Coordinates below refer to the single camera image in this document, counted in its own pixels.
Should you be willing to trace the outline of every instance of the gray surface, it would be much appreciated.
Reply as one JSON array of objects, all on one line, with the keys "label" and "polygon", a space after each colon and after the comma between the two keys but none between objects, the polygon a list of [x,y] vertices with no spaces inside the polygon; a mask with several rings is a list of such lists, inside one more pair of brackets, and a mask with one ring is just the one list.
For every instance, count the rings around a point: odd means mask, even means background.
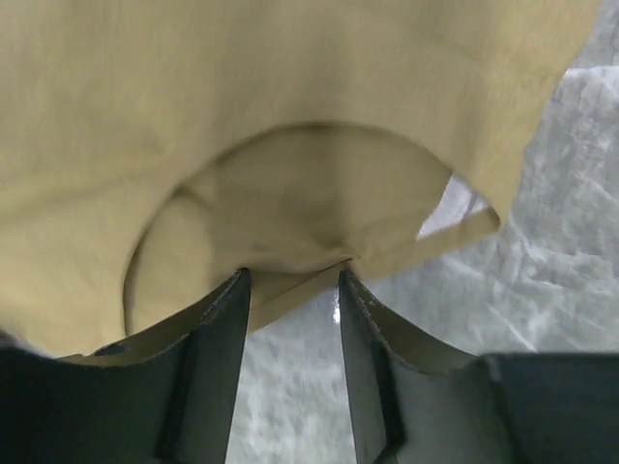
[{"label": "gray surface", "polygon": [[[370,289],[472,351],[619,349],[619,0],[548,103],[498,237]],[[250,337],[227,462],[354,463],[337,304]]]}]

